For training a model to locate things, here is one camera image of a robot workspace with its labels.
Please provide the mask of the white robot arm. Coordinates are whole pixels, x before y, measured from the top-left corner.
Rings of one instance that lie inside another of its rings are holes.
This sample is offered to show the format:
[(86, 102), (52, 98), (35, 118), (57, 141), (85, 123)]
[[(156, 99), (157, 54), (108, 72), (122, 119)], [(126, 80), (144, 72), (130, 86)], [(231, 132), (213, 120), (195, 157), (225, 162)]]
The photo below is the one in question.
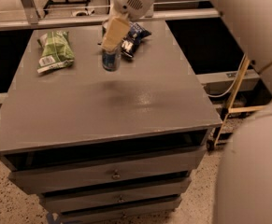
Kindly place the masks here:
[(210, 0), (244, 53), (239, 85), (256, 75), (269, 95), (223, 145), (211, 224), (272, 224), (272, 0)]

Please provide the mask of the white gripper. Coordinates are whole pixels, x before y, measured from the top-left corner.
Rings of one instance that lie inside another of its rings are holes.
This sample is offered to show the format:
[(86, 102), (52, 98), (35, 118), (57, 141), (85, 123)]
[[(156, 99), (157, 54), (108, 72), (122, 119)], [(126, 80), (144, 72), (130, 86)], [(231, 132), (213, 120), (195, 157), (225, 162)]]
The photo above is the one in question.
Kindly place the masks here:
[(112, 0), (107, 30), (103, 35), (102, 48), (113, 51), (130, 30), (129, 21), (136, 21), (143, 17), (151, 8), (155, 0)]

